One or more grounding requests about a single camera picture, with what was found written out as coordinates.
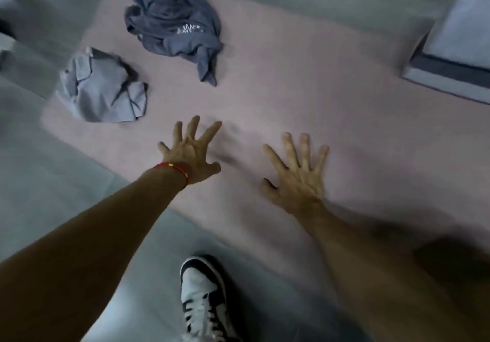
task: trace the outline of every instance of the crumpled clothing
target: crumpled clothing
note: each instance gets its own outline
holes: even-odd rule
[[[146,111],[146,87],[119,57],[95,48],[73,58],[56,91],[71,113],[87,122],[131,122]]]
[[[214,66],[223,45],[221,23],[206,0],[134,0],[126,9],[127,31],[150,52],[181,56],[198,65],[200,81],[216,86]]]

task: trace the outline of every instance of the light gray cloth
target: light gray cloth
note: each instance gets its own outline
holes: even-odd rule
[[[130,122],[146,111],[145,84],[121,60],[94,48],[73,58],[56,91],[71,113],[87,122]]]
[[[198,65],[200,81],[216,87],[213,73],[221,23],[206,0],[134,0],[126,9],[127,31],[150,52],[181,56]]]
[[[431,30],[423,52],[490,69],[490,0],[456,0]]]

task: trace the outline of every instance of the white sneaker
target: white sneaker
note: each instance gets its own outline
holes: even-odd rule
[[[190,257],[183,263],[180,298],[187,324],[186,342],[241,341],[228,316],[223,278],[205,258]]]

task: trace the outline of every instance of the person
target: person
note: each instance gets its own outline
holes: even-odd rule
[[[79,341],[102,313],[129,261],[155,221],[187,184],[220,172],[208,164],[208,145],[222,126],[196,138],[199,116],[172,147],[162,142],[162,165],[62,224],[0,264],[0,340]],[[266,156],[278,185],[263,181],[270,201],[292,215],[316,241],[346,312],[375,341],[470,341],[474,328],[412,258],[365,237],[323,204],[322,173],[328,154],[310,162],[310,141],[299,150],[283,134],[287,165],[269,146]],[[237,340],[226,312],[223,280],[203,257],[182,265],[181,298],[187,340]]]

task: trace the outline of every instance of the foot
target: foot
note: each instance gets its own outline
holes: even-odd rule
[[[240,341],[226,308],[219,272],[202,257],[190,257],[180,269],[180,297],[187,331],[185,341]]]

